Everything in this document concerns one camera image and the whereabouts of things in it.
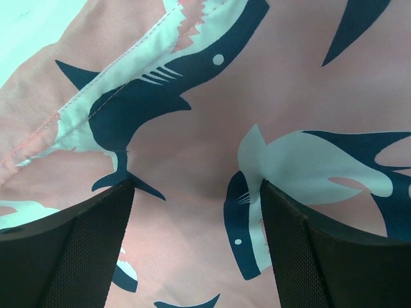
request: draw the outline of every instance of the stitched seam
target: stitched seam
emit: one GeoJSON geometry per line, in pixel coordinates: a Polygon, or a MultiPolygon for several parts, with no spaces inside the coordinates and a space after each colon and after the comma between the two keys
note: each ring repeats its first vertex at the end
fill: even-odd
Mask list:
{"type": "MultiPolygon", "coordinates": [[[[223,5],[225,5],[227,2],[228,2],[228,1],[225,1],[225,2],[221,3],[219,6],[215,7],[215,8],[214,8],[212,11],[210,11],[209,13],[201,16],[200,20],[198,20],[192,27],[190,27],[190,29],[188,29],[181,37],[179,37],[176,42],[173,42],[172,44],[178,43],[178,41],[180,41],[182,38],[184,38],[195,26],[198,25],[198,23],[199,23],[204,17],[211,15],[211,14],[214,13],[217,9],[220,9],[223,5]]],[[[156,27],[154,27],[154,28],[152,28],[152,29],[150,30],[150,32],[147,34],[147,36],[146,36],[143,40],[141,40],[140,42],[138,42],[135,46],[133,46],[132,48],[130,48],[126,53],[122,54],[118,59],[116,59],[114,62],[112,62],[112,63],[107,67],[106,71],[105,71],[103,74],[101,74],[101,75],[100,75],[99,77],[97,77],[95,80],[93,80],[92,82],[90,82],[85,88],[83,88],[83,89],[77,94],[78,96],[77,96],[74,100],[72,100],[71,102],[69,102],[68,104],[66,104],[65,106],[63,106],[63,107],[60,109],[60,112],[63,111],[63,110],[65,110],[65,109],[66,109],[69,105],[71,105],[72,103],[74,103],[74,102],[80,97],[79,94],[81,94],[81,93],[84,92],[86,89],[89,89],[91,86],[93,86],[94,83],[96,83],[102,76],[104,76],[104,75],[111,69],[111,67],[113,67],[113,66],[114,66],[118,61],[120,61],[124,56],[128,55],[128,54],[129,54],[131,51],[133,51],[136,47],[138,47],[138,46],[141,45],[145,40],[147,40],[148,37],[150,37],[150,35],[152,35],[152,33],[166,20],[166,18],[167,18],[168,16],[170,16],[170,14],[178,8],[178,6],[179,6],[179,5],[176,5],[170,12],[168,12],[165,16],[163,16],[162,20],[156,25],[156,27]]],[[[146,65],[146,67],[150,66],[150,65],[153,64],[155,61],[157,61],[158,59],[160,59],[162,56],[164,56],[164,54],[165,54],[165,53],[162,53],[161,55],[159,55],[156,59],[154,59],[154,60],[151,61],[148,65],[146,65]]],[[[106,100],[106,102],[104,102],[99,109],[97,109],[92,115],[90,115],[88,118],[86,118],[84,121],[82,121],[79,125],[77,125],[76,127],[74,127],[70,132],[67,132],[65,135],[61,136],[61,138],[59,138],[58,140],[56,140],[56,141],[54,142],[54,144],[57,143],[57,142],[60,142],[61,140],[63,140],[65,137],[67,137],[68,135],[70,135],[71,133],[73,133],[77,128],[79,128],[81,125],[83,125],[85,122],[87,122],[91,117],[95,116],[98,111],[100,111],[115,95],[117,95],[119,92],[121,92],[121,91],[124,89],[124,87],[125,87],[127,84],[129,84],[131,81],[132,81],[132,80],[126,82],[123,86],[121,86],[120,89],[118,89],[115,93],[113,93],[113,95],[111,95],[111,97],[109,97],[109,98],[106,100]]],[[[13,157],[16,155],[16,153],[18,152],[19,149],[27,146],[27,145],[30,143],[30,141],[33,141],[34,139],[36,139],[47,127],[49,127],[52,123],[54,123],[54,122],[57,120],[57,118],[58,118],[59,115],[60,115],[60,113],[57,112],[53,118],[51,118],[48,122],[46,122],[45,124],[43,124],[43,126],[41,126],[36,132],[34,132],[33,134],[31,134],[24,142],[22,142],[18,147],[16,147],[12,152],[10,152],[10,154],[9,154],[5,159],[3,159],[2,162],[0,162],[0,167],[3,167],[6,162],[8,162],[11,158],[13,158],[13,157]]],[[[14,173],[14,175],[16,175],[16,174],[17,174],[20,170],[22,170],[22,169],[23,169],[23,167],[20,168],[20,169],[18,169],[17,172],[14,173]]],[[[11,177],[9,177],[9,178],[8,178],[7,180],[5,180],[2,184],[0,184],[0,187],[2,187],[9,179],[11,179],[11,177]]]]}
{"type": "Polygon", "coordinates": [[[37,139],[37,137],[44,131],[46,130],[50,125],[52,125],[59,117],[60,113],[63,112],[65,109],[67,109],[68,107],[70,107],[74,102],[76,102],[81,96],[82,94],[88,90],[89,88],[91,88],[98,80],[100,80],[103,76],[105,76],[113,66],[115,66],[121,59],[123,59],[125,56],[127,56],[129,53],[131,53],[135,48],[139,47],[143,42],[145,42],[147,39],[149,39],[151,37],[151,35],[153,34],[153,32],[179,7],[179,5],[177,4],[171,11],[169,11],[167,14],[165,14],[161,20],[159,20],[159,22],[157,23],[157,25],[155,27],[153,27],[146,35],[145,38],[141,39],[136,45],[132,46],[129,50],[127,50],[125,53],[123,53],[119,58],[115,59],[107,68],[106,70],[100,74],[99,76],[97,76],[95,79],[93,79],[92,82],[90,82],[88,85],[86,85],[82,90],[80,90],[76,97],[74,98],[74,100],[69,101],[67,104],[65,104],[61,109],[60,112],[58,111],[51,119],[47,120],[40,128],[38,128],[35,132],[33,132],[29,137],[26,138],[26,140],[22,141],[20,143],[20,145],[18,145],[14,150],[12,150],[1,162],[0,162],[0,167],[3,167],[5,163],[7,163],[11,158],[13,158],[17,152],[24,148],[25,146],[27,146],[29,143],[31,143],[32,141],[34,141],[35,139],[37,139]]]}

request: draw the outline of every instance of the shark print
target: shark print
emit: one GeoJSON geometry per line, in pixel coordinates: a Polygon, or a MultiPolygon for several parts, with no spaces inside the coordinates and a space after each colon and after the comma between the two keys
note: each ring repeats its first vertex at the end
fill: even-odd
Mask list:
{"type": "Polygon", "coordinates": [[[137,291],[138,279],[137,273],[127,261],[117,260],[116,269],[112,279],[113,283],[121,289],[135,293],[137,291]]]}
{"type": "MultiPolygon", "coordinates": [[[[45,218],[60,210],[45,207],[41,203],[31,200],[24,201],[0,201],[0,208],[11,207],[15,212],[0,216],[0,234],[8,233],[8,230],[17,226],[31,223],[32,221],[45,218]]],[[[126,291],[135,292],[137,290],[137,274],[130,263],[117,260],[116,269],[112,279],[113,283],[126,291]]]]}
{"type": "Polygon", "coordinates": [[[366,32],[385,11],[391,0],[348,0],[340,25],[322,66],[338,57],[366,32]]]}
{"type": "MultiPolygon", "coordinates": [[[[180,95],[219,75],[245,47],[267,11],[264,0],[247,1],[236,22],[210,46],[156,67],[104,93],[93,103],[88,120],[92,138],[112,157],[114,172],[97,180],[92,191],[131,179],[136,188],[166,199],[157,189],[128,171],[127,147],[132,137],[139,127],[156,117],[191,110],[180,95]]],[[[57,65],[78,90],[99,74],[60,61],[57,65]]]]}
{"type": "Polygon", "coordinates": [[[411,185],[411,177],[396,171],[411,169],[411,166],[382,166],[376,163],[375,158],[377,154],[391,144],[410,137],[411,132],[360,133],[357,135],[313,131],[307,131],[306,133],[327,140],[356,160],[382,172],[390,178],[393,186],[390,196],[377,196],[373,193],[371,193],[371,196],[381,211],[387,228],[387,235],[396,239],[410,241],[411,198],[409,187],[411,185]]]}
{"type": "Polygon", "coordinates": [[[217,295],[216,297],[214,297],[212,300],[204,303],[204,304],[200,304],[200,305],[196,305],[196,306],[175,306],[175,305],[171,305],[171,304],[166,304],[164,302],[155,302],[154,306],[156,306],[156,308],[214,308],[215,305],[217,304],[217,301],[219,299],[220,295],[217,295]]]}
{"type": "Polygon", "coordinates": [[[411,240],[411,178],[395,172],[410,167],[375,162],[379,152],[410,136],[298,131],[266,144],[258,126],[253,127],[240,144],[240,171],[231,178],[223,205],[227,237],[243,278],[253,279],[271,265],[259,198],[263,179],[305,205],[348,200],[362,190],[329,179],[355,180],[370,191],[388,236],[411,240]]]}

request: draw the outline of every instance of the shark eye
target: shark eye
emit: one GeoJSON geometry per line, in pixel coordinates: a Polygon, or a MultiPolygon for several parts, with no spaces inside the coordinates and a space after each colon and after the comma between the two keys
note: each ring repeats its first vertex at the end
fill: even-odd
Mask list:
{"type": "Polygon", "coordinates": [[[213,63],[215,65],[222,65],[224,63],[224,56],[221,54],[215,55],[213,58],[213,63]]]}

